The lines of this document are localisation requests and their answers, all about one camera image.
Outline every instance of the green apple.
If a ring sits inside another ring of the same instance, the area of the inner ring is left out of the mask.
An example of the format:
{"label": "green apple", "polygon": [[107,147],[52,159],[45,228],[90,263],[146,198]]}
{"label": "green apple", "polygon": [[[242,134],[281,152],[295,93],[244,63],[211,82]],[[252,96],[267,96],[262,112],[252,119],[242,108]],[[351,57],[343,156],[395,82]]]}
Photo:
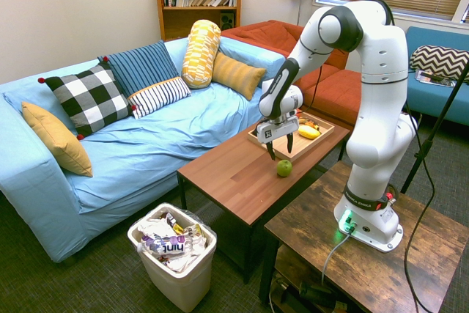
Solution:
{"label": "green apple", "polygon": [[289,161],[279,161],[277,163],[277,174],[282,177],[287,177],[292,172],[292,163]]}

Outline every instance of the wooden tray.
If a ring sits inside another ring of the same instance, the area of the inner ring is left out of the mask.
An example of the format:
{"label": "wooden tray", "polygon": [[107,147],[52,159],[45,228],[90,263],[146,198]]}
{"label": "wooden tray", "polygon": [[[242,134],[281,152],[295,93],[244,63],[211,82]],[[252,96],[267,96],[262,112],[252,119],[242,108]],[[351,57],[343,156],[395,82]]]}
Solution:
{"label": "wooden tray", "polygon": [[[298,131],[295,131],[293,133],[293,147],[291,153],[288,153],[286,136],[275,139],[273,141],[273,151],[277,158],[287,159],[288,161],[293,162],[304,153],[308,152],[312,147],[318,143],[321,143],[322,140],[324,140],[334,131],[334,125],[323,119],[320,119],[319,117],[304,112],[300,113],[300,117],[313,120],[315,123],[317,123],[320,126],[321,135],[315,139],[307,139],[306,137],[301,136]],[[248,133],[248,140],[267,149],[265,144],[261,144],[259,141],[257,141],[257,137],[253,134],[253,131]]]}

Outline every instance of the blue couch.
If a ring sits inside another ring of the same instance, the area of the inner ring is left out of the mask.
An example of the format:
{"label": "blue couch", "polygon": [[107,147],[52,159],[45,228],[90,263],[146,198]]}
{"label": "blue couch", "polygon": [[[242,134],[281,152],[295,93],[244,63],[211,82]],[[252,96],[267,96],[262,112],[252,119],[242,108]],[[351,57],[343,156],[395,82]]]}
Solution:
{"label": "blue couch", "polygon": [[[409,27],[406,34],[409,59],[421,45],[441,45],[469,51],[469,35]],[[451,87],[425,84],[415,79],[415,73],[409,72],[407,101],[411,110],[438,117],[451,94]],[[463,125],[469,125],[469,85],[462,84],[446,119]]]}
{"label": "blue couch", "polygon": [[[180,72],[187,38],[166,47]],[[267,68],[263,80],[284,62],[280,54],[229,38],[221,39],[220,51]],[[37,79],[76,74],[96,64],[93,60],[0,85],[0,191],[54,262],[176,187],[181,166],[261,118],[260,88],[247,101],[211,83],[141,119],[127,117],[86,137],[81,143],[94,176],[79,176],[60,168],[24,121],[21,101],[49,107],[73,126],[51,90]]]}

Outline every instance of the food wrapper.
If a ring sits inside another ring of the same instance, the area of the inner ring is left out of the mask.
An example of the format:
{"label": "food wrapper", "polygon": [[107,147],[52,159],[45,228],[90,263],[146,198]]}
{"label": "food wrapper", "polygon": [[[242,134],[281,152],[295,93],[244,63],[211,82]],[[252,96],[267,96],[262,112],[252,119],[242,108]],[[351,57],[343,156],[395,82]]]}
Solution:
{"label": "food wrapper", "polygon": [[179,226],[171,215],[142,221],[138,230],[144,233],[138,252],[148,251],[177,273],[183,272],[205,250],[207,239],[199,224]]}

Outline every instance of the wooden table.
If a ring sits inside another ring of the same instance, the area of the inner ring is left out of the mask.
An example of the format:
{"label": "wooden table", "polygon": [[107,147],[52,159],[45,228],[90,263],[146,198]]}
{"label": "wooden table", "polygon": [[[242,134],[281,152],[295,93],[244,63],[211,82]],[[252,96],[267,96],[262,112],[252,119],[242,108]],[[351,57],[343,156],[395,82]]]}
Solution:
{"label": "wooden table", "polygon": [[[350,167],[338,162],[265,224],[272,236],[269,236],[264,256],[259,291],[262,301],[268,298],[274,264],[275,267],[286,266],[278,258],[276,263],[280,243],[283,246],[279,253],[297,254],[303,264],[316,273],[321,272],[330,251],[345,236],[338,231],[333,208],[341,198],[349,175]],[[416,310],[405,278],[404,253],[424,206],[400,194],[394,209],[404,227],[404,238],[396,249],[382,253],[350,238],[334,252],[326,270],[327,282],[353,299],[365,312]],[[417,229],[408,257],[409,274],[417,296],[432,312],[440,309],[468,237],[467,227],[431,208]]]}
{"label": "wooden table", "polygon": [[[335,126],[331,135],[292,163],[288,177],[279,177],[278,159],[273,161],[265,148],[248,140],[248,132],[254,128],[252,125],[177,171],[184,209],[184,182],[190,182],[244,224],[247,241],[242,243],[243,258],[237,262],[244,270],[244,282],[250,276],[254,225],[262,217],[271,216],[270,211],[278,207],[281,198],[349,134],[347,129]],[[231,250],[224,252],[230,255]]]}

